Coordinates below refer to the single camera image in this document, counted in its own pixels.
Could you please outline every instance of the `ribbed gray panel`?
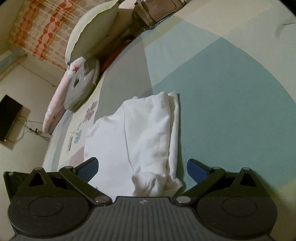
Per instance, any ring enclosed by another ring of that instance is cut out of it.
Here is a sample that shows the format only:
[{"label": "ribbed gray panel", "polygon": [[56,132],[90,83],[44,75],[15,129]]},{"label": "ribbed gray panel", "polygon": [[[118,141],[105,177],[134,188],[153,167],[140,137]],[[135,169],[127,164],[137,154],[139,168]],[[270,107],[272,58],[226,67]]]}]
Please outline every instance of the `ribbed gray panel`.
[{"label": "ribbed gray panel", "polygon": [[[18,235],[12,241],[41,241]],[[119,197],[107,207],[97,207],[73,232],[47,241],[234,241],[204,228],[187,207],[168,198]],[[252,241],[272,241],[267,236]]]}]

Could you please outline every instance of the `pink floral pillow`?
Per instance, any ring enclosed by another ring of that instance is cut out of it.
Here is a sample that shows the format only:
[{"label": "pink floral pillow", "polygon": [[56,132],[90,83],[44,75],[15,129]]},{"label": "pink floral pillow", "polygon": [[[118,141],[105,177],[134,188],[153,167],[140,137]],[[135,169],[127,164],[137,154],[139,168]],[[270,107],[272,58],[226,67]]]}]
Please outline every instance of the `pink floral pillow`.
[{"label": "pink floral pillow", "polygon": [[71,63],[69,69],[66,70],[63,78],[57,90],[50,101],[47,111],[45,113],[45,118],[43,121],[43,132],[45,134],[52,134],[56,125],[62,118],[64,112],[66,111],[64,108],[64,102],[66,99],[66,95],[68,92],[69,85],[71,83],[71,77],[74,73],[76,73],[79,68],[83,65],[85,59],[80,57],[76,59],[73,63]]}]

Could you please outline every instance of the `bedsheet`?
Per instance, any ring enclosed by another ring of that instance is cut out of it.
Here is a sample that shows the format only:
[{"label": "bedsheet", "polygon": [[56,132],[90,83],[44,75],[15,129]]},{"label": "bedsheet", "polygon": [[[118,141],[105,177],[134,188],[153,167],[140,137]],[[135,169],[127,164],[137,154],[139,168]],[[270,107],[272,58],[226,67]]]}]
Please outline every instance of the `bedsheet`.
[{"label": "bedsheet", "polygon": [[238,172],[250,167],[278,207],[276,240],[296,237],[296,24],[277,0],[192,0],[142,33],[56,128],[44,167],[83,161],[87,128],[123,101],[177,91],[177,177],[195,185],[190,158]]}]

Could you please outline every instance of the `handbag strap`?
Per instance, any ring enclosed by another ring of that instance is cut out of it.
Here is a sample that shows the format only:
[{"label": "handbag strap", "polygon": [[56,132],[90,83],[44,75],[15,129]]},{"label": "handbag strap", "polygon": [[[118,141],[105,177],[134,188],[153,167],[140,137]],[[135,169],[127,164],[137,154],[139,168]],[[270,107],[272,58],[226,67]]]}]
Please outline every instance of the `handbag strap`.
[{"label": "handbag strap", "polygon": [[141,0],[137,0],[137,3],[139,5],[139,7],[141,8],[141,10],[145,13],[150,25],[153,26],[154,25],[153,20],[152,20],[151,16],[149,15],[149,13],[144,9]]}]

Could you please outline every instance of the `gray cushion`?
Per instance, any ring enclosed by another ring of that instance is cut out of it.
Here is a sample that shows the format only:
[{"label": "gray cushion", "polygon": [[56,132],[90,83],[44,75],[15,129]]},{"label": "gray cushion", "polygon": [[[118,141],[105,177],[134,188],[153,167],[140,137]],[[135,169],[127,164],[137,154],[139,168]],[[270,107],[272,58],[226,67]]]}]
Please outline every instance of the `gray cushion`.
[{"label": "gray cushion", "polygon": [[66,110],[77,111],[91,95],[99,80],[99,69],[98,59],[91,58],[72,76],[64,103]]}]

